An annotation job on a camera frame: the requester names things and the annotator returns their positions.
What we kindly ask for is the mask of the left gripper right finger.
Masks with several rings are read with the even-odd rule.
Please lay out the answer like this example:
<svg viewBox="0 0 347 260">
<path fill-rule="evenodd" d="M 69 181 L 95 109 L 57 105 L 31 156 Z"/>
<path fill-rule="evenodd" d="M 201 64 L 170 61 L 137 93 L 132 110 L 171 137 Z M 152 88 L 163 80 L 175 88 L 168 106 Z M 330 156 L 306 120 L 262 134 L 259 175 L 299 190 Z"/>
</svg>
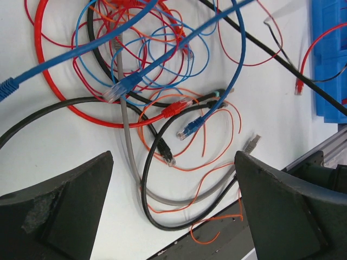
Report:
<svg viewBox="0 0 347 260">
<path fill-rule="evenodd" d="M 241 151 L 235 165 L 258 259 L 346 259 L 346 166 L 289 174 Z"/>
</svg>

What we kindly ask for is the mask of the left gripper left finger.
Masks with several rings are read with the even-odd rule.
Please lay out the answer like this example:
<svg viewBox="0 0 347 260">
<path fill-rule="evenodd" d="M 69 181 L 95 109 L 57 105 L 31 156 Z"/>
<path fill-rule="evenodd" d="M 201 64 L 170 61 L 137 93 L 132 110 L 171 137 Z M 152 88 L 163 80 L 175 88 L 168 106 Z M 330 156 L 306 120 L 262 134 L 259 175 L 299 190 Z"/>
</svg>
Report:
<svg viewBox="0 0 347 260">
<path fill-rule="evenodd" d="M 113 157 L 1 196 L 1 259 L 90 259 Z"/>
</svg>

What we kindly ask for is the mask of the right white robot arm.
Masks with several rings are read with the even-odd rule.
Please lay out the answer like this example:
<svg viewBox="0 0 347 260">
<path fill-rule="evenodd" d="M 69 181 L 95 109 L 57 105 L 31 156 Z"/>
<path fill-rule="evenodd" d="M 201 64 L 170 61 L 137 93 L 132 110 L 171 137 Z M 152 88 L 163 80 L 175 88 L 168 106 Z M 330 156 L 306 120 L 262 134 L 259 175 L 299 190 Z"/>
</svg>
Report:
<svg viewBox="0 0 347 260">
<path fill-rule="evenodd" d="M 325 167 L 323 151 L 299 159 L 282 171 L 311 184 L 346 194 L 346 165 Z"/>
</svg>

